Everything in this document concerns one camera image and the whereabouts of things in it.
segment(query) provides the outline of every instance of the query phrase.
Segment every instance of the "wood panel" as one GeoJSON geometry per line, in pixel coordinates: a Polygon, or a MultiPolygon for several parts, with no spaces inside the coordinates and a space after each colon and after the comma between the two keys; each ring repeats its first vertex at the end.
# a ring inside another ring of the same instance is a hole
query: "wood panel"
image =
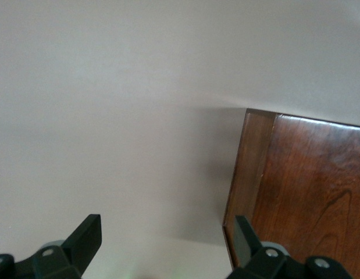
{"type": "Polygon", "coordinates": [[[234,267],[239,214],[293,258],[329,256],[360,278],[360,127],[247,110],[223,224],[234,267]]]}

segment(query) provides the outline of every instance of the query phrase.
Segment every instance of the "white surface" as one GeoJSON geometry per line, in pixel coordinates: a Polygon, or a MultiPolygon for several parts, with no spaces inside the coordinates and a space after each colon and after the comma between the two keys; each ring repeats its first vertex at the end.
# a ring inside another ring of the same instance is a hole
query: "white surface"
{"type": "Polygon", "coordinates": [[[360,1],[0,1],[0,253],[100,213],[85,279],[225,278],[247,107],[360,125],[360,1]]]}

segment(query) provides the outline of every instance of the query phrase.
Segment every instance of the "black metal bracket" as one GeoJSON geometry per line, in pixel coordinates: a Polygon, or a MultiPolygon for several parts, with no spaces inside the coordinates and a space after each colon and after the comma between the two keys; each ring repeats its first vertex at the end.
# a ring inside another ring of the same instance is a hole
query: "black metal bracket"
{"type": "Polygon", "coordinates": [[[0,254],[0,279],[80,279],[101,243],[101,216],[91,214],[61,246],[42,248],[18,263],[0,254]]]}
{"type": "Polygon", "coordinates": [[[352,279],[337,261],[311,256],[301,264],[274,247],[263,247],[244,216],[234,222],[234,247],[241,266],[227,279],[352,279]]]}

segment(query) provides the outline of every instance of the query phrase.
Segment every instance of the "wooden board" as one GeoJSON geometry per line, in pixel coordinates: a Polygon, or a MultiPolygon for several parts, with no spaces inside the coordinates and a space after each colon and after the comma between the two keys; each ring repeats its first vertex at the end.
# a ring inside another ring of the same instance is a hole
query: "wooden board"
{"type": "Polygon", "coordinates": [[[235,215],[293,258],[360,278],[360,127],[248,109],[223,224],[234,267],[235,215]]]}

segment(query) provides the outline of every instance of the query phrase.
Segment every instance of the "wooden edge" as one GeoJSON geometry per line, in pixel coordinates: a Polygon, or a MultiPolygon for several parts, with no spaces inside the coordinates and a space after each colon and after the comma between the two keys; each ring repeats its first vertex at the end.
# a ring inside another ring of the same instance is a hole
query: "wooden edge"
{"type": "Polygon", "coordinates": [[[233,180],[223,221],[223,233],[233,268],[240,265],[234,250],[234,217],[252,220],[277,113],[247,109],[238,147],[233,180]]]}

